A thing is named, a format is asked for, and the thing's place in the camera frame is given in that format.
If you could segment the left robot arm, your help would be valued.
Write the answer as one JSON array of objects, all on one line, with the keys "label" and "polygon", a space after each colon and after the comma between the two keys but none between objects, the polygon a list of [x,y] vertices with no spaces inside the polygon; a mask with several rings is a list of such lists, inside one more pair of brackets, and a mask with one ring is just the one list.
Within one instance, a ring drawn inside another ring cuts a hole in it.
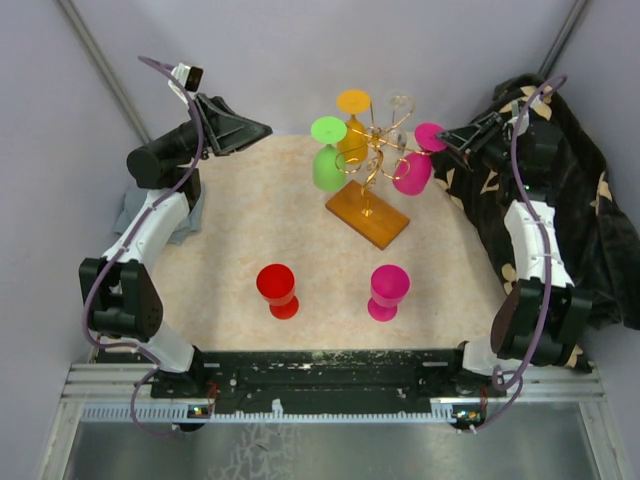
[{"label": "left robot arm", "polygon": [[118,241],[79,267],[83,333],[98,349],[131,348],[156,366],[173,393],[194,397],[208,384],[201,351],[164,320],[151,279],[159,254],[201,196],[197,162],[243,151],[272,134],[234,112],[220,96],[189,101],[190,120],[133,150],[126,165],[145,200]]}]

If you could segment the clear wine glass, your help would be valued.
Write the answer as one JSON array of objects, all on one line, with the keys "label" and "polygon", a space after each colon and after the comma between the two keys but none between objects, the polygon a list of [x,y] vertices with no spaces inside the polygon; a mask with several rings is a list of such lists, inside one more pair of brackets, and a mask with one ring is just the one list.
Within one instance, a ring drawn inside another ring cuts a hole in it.
[{"label": "clear wine glass", "polygon": [[415,98],[403,90],[393,90],[387,95],[391,108],[390,125],[385,128],[387,145],[403,155],[407,146],[407,133],[404,123],[415,110]]}]

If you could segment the red plastic wine glass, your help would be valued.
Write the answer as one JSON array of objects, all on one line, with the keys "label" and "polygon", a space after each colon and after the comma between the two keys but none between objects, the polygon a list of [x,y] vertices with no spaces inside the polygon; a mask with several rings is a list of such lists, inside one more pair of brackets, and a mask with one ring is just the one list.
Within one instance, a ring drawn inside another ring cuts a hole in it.
[{"label": "red plastic wine glass", "polygon": [[284,264],[267,265],[256,278],[258,292],[268,303],[270,313],[279,320],[291,319],[298,312],[295,286],[294,273]]}]

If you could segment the green plastic wine glass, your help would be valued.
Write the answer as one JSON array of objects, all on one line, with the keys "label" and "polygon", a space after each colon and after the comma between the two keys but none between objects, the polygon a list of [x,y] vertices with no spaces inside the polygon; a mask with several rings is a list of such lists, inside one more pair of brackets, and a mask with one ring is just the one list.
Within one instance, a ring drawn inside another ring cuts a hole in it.
[{"label": "green plastic wine glass", "polygon": [[314,140],[323,145],[313,160],[314,185],[329,193],[340,190],[345,184],[346,174],[343,167],[336,166],[339,156],[336,144],[346,136],[346,124],[335,116],[323,116],[313,122],[310,133]]}]

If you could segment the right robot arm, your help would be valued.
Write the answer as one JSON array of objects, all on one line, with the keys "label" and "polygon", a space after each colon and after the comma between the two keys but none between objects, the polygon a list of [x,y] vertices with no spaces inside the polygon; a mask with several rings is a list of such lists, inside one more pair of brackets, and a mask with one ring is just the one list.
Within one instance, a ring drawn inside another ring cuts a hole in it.
[{"label": "right robot arm", "polygon": [[459,165],[486,166],[499,176],[497,204],[514,257],[515,281],[494,317],[488,338],[466,342],[462,361],[446,372],[448,387],[470,395],[495,367],[521,364],[591,370],[578,341],[591,312],[589,295],[576,288],[562,259],[554,226],[553,163],[564,135],[545,120],[505,121],[491,112],[437,133]]}]

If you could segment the orange plastic wine glass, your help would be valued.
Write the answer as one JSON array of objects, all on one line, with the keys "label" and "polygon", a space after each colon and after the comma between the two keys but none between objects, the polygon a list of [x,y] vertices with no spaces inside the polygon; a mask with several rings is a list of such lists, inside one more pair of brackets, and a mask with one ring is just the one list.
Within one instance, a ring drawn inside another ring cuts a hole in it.
[{"label": "orange plastic wine glass", "polygon": [[371,99],[365,91],[351,89],[338,95],[336,105],[342,113],[348,115],[345,120],[347,133],[337,144],[337,148],[348,164],[359,165],[368,156],[368,144],[367,138],[364,136],[366,127],[357,118],[357,115],[369,110]]}]

